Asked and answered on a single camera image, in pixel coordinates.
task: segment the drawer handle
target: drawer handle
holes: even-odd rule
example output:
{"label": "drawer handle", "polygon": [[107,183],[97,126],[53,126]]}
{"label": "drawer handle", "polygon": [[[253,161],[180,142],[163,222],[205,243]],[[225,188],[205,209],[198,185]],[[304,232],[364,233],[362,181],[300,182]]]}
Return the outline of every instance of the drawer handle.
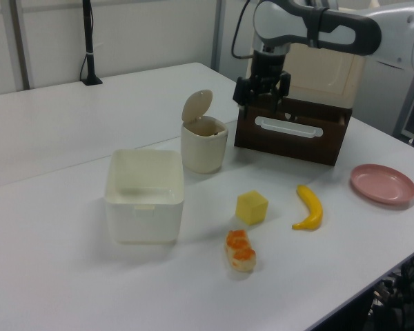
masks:
{"label": "drawer handle", "polygon": [[258,116],[255,123],[263,129],[276,131],[280,133],[292,134],[299,137],[314,138],[324,134],[321,128],[314,126],[305,126],[303,124],[280,121],[279,119],[269,119],[267,117]]}

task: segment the yellow sponge cube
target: yellow sponge cube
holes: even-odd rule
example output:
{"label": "yellow sponge cube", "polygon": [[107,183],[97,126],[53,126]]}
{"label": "yellow sponge cube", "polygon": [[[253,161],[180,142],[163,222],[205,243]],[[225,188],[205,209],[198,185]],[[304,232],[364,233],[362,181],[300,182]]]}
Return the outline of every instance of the yellow sponge cube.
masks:
{"label": "yellow sponge cube", "polygon": [[238,196],[236,216],[248,225],[253,225],[265,219],[267,208],[268,200],[253,190]]}

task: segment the yellow banana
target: yellow banana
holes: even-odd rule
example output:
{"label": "yellow banana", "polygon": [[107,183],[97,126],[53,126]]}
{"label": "yellow banana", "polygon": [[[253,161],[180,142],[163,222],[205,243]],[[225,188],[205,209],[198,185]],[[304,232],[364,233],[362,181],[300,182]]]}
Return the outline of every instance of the yellow banana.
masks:
{"label": "yellow banana", "polygon": [[308,209],[310,210],[310,216],[304,219],[301,223],[292,225],[294,230],[316,230],[322,223],[322,217],[324,211],[322,205],[312,190],[307,188],[305,185],[297,186],[297,194],[304,201]]}

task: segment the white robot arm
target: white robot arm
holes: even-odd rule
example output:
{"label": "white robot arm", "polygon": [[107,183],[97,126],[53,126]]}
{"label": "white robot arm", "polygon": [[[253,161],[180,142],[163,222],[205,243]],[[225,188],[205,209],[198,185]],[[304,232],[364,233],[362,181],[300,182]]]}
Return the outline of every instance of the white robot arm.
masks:
{"label": "white robot arm", "polygon": [[276,104],[288,94],[290,77],[282,68],[292,43],[367,56],[414,72],[414,2],[351,12],[331,9],[328,2],[259,2],[253,17],[252,73],[249,79],[238,79],[233,97],[239,105],[269,92]]}

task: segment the white wall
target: white wall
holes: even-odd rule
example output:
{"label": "white wall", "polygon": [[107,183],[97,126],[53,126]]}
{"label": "white wall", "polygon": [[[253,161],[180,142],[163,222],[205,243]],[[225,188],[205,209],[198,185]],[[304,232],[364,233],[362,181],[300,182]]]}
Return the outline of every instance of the white wall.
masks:
{"label": "white wall", "polygon": [[2,1],[0,2],[0,94],[23,88],[15,50],[9,5]]}
{"label": "white wall", "polygon": [[[222,0],[217,70],[233,81],[236,81],[238,77],[245,77],[249,61],[235,59],[231,54],[233,35],[245,2],[246,0]],[[250,52],[254,32],[253,13],[258,2],[258,0],[251,0],[242,17],[235,44],[237,55],[247,55]]]}
{"label": "white wall", "polygon": [[[100,78],[211,65],[216,0],[92,0],[92,7]],[[21,16],[31,87],[77,81],[86,53],[81,0],[22,0]]]}
{"label": "white wall", "polygon": [[[231,56],[230,48],[239,13],[245,0],[224,0],[220,24],[219,73],[236,81],[245,77],[248,60],[237,60]],[[408,0],[379,0],[382,6]],[[369,0],[339,0],[339,6],[350,9],[367,8]],[[253,12],[257,4],[252,0],[247,7],[239,30],[236,53],[247,54],[253,41]],[[360,88],[353,106],[353,116],[377,129],[392,134],[397,124],[405,98],[410,92],[414,74],[390,68],[367,60]]]}

